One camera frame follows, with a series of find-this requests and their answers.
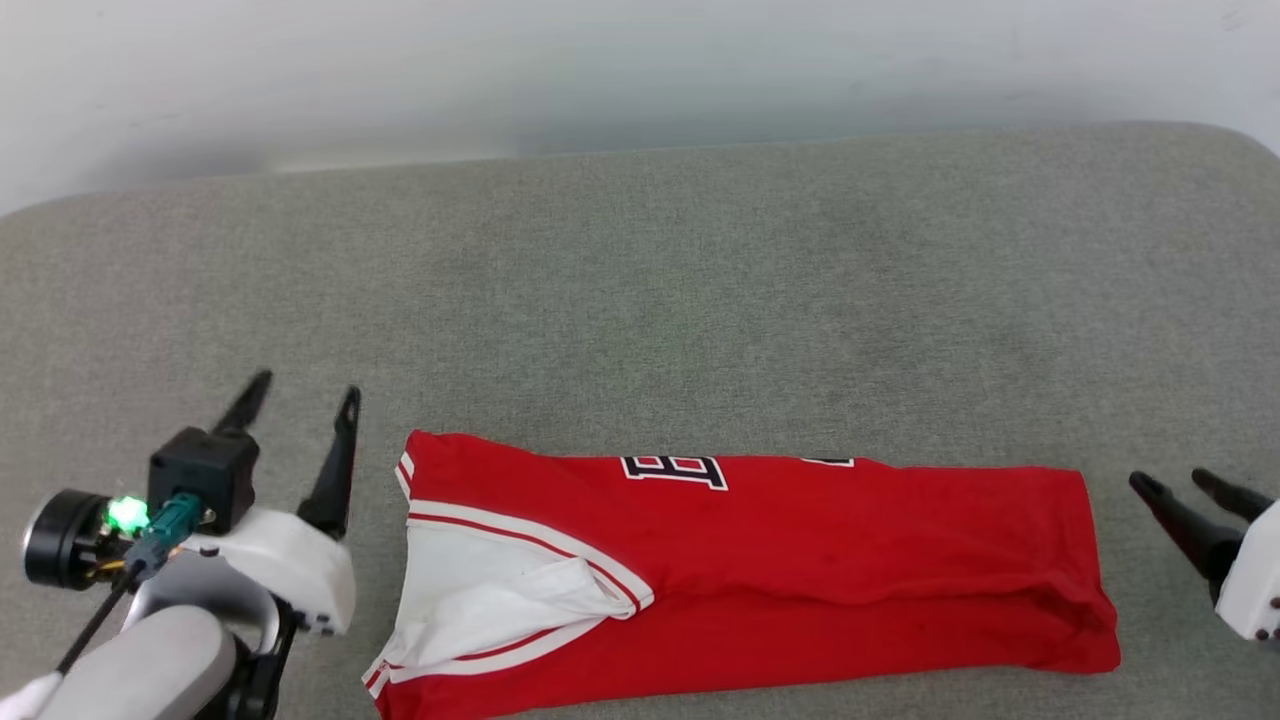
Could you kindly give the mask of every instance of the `white glove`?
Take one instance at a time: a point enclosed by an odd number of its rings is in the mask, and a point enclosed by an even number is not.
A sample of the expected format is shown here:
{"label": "white glove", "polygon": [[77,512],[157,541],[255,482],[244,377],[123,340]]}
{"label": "white glove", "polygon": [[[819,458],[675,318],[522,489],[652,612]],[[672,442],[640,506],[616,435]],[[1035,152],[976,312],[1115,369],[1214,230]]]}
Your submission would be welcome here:
{"label": "white glove", "polygon": [[61,673],[50,673],[27,683],[27,687],[0,700],[0,720],[35,720],[61,684]]}

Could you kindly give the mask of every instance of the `white jersey trim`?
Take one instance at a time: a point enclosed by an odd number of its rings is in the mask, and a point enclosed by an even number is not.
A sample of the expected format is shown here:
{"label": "white jersey trim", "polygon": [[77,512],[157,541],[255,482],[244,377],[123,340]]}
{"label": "white jersey trim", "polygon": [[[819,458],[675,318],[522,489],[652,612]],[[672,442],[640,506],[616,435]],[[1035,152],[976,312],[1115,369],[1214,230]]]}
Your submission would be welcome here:
{"label": "white jersey trim", "polygon": [[404,479],[404,473],[401,471],[399,466],[396,468],[396,482],[401,486],[401,492],[404,493],[404,500],[408,500],[408,480]]}
{"label": "white jersey trim", "polygon": [[[397,475],[401,475],[399,469],[397,469]],[[540,523],[465,505],[411,500],[410,518],[406,524],[410,532],[416,527],[421,527],[517,543],[521,547],[544,553],[548,559],[553,560],[581,557],[589,562],[593,575],[605,591],[618,598],[631,600],[632,607],[614,616],[618,619],[630,618],[653,605],[653,588],[626,565],[572,536],[567,536]],[[379,653],[378,659],[374,660],[374,664],[364,675],[365,687],[370,694],[378,697],[388,682],[402,683],[426,675],[480,675],[515,667],[568,644],[589,633],[605,619],[593,618],[571,623],[540,635],[531,635],[534,638],[531,641],[526,638],[525,641],[511,643],[511,650],[500,651],[499,648],[499,652],[476,653],[477,656],[472,659],[453,659],[425,667],[392,666]]]}
{"label": "white jersey trim", "polygon": [[[520,543],[530,550],[548,553],[557,560],[581,557],[593,565],[593,571],[605,588],[618,597],[634,598],[635,607],[627,618],[653,605],[653,588],[626,565],[585,542],[521,518],[489,512],[466,505],[435,502],[430,500],[411,500],[407,524],[452,529],[463,533],[476,533],[489,539]],[[466,524],[451,523],[458,520]]]}

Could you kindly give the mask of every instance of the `basketball jersey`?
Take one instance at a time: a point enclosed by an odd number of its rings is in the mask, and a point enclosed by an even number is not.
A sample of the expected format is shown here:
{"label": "basketball jersey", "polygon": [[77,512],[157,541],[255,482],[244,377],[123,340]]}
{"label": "basketball jersey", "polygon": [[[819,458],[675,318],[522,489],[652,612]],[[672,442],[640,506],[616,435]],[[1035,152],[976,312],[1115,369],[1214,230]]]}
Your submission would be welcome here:
{"label": "basketball jersey", "polygon": [[548,457],[415,432],[387,720],[1120,661],[1083,478],[865,459]]}

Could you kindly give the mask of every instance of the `gray fabric surface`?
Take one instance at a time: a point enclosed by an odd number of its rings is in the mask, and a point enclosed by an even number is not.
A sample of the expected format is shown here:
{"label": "gray fabric surface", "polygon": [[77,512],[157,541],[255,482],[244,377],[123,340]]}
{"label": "gray fabric surface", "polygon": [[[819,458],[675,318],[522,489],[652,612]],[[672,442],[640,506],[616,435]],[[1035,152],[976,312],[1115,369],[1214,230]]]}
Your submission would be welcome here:
{"label": "gray fabric surface", "polygon": [[[549,454],[786,454],[1079,468],[1124,665],[620,701],[538,717],[1262,717],[1236,639],[1125,486],[1199,509],[1204,464],[1280,493],[1280,161],[1220,129],[1032,132],[247,177],[0,220],[0,691],[101,597],[27,584],[52,488],[147,454],[253,369],[260,502],[293,507],[365,391],[360,607],[305,639],[282,717],[371,717],[403,564],[390,474],[421,427]],[[946,632],[946,618],[938,619]],[[850,652],[876,652],[849,638]]]}

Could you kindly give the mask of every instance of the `white wall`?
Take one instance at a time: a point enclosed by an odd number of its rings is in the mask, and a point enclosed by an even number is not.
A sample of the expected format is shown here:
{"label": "white wall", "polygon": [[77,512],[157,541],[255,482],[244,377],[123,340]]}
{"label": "white wall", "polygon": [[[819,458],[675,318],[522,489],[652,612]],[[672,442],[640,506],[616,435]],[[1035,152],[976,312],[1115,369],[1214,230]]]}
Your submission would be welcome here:
{"label": "white wall", "polygon": [[205,174],[1105,119],[1280,150],[1280,0],[0,0],[0,213]]}

